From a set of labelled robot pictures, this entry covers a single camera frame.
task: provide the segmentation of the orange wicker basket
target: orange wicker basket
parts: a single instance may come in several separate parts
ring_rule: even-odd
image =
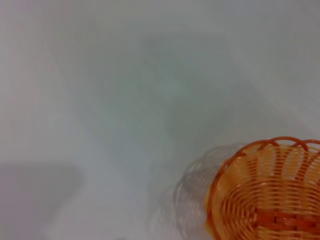
[[[204,205],[216,240],[320,240],[320,141],[244,146],[223,163]]]

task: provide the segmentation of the white surface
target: white surface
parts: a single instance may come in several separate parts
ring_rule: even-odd
[[[317,4],[1,0],[2,239],[161,239],[209,148],[319,138]]]

